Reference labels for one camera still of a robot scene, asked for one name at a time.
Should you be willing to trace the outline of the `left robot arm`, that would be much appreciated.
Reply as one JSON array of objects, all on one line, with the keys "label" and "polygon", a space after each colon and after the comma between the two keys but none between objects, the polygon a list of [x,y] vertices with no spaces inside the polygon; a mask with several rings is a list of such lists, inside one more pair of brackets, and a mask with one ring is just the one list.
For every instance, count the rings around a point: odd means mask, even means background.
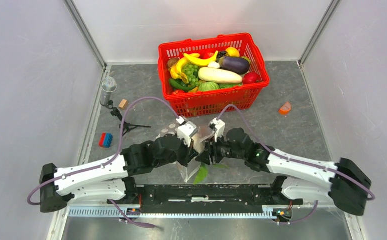
[{"label": "left robot arm", "polygon": [[[149,174],[175,162],[186,167],[203,151],[193,138],[166,134],[154,141],[134,144],[120,153],[95,162],[58,168],[53,163],[42,167],[39,186],[28,196],[29,205],[38,205],[41,213],[53,213],[78,200],[123,200],[134,203],[139,197],[136,187],[126,185],[129,177]],[[39,193],[39,202],[32,201]]]}]

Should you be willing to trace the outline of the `clear zip top bag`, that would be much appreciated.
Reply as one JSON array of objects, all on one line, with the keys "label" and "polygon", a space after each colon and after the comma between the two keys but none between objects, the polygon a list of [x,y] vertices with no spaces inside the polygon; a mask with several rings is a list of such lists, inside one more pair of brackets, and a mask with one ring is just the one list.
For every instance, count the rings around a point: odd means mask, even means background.
[{"label": "clear zip top bag", "polygon": [[[212,130],[208,127],[206,122],[197,122],[195,123],[197,126],[197,133],[193,136],[193,150],[196,154],[201,154],[205,150],[205,141],[206,137],[210,137]],[[165,125],[158,131],[156,136],[156,140],[158,138],[164,137],[167,134],[175,135],[177,133],[177,128],[179,124],[176,122],[172,122],[168,125]],[[196,161],[196,157],[194,157],[187,166],[183,166],[179,162],[172,163],[180,172],[181,179],[184,183],[188,183],[200,170],[201,163]]]}]

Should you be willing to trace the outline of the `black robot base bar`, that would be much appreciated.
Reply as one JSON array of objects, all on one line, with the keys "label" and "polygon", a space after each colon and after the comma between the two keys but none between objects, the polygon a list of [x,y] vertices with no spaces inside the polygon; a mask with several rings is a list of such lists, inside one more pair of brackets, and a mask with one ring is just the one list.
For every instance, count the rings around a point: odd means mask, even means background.
[{"label": "black robot base bar", "polygon": [[143,214],[249,214],[263,206],[303,205],[268,184],[138,185],[119,204],[140,205]]}]

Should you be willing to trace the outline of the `purple eggplant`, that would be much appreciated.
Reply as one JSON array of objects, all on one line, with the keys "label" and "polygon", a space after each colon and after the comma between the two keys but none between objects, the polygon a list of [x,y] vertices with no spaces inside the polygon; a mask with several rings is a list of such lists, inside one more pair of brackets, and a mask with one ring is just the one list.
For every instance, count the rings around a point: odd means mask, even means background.
[{"label": "purple eggplant", "polygon": [[224,70],[234,72],[238,75],[246,74],[251,67],[248,60],[235,56],[223,56],[218,60],[218,63]]}]

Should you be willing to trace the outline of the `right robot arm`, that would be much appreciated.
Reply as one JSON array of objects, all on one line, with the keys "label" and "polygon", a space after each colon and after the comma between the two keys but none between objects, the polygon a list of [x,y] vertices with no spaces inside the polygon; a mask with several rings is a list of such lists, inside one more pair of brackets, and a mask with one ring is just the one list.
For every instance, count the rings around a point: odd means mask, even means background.
[{"label": "right robot arm", "polygon": [[243,128],[231,129],[226,136],[211,135],[194,144],[196,161],[214,165],[224,158],[243,160],[255,172],[283,175],[313,184],[319,189],[313,197],[331,199],[340,210],[363,216],[374,199],[372,181],[348,158],[339,162],[318,161],[288,154],[272,146],[255,142]]}]

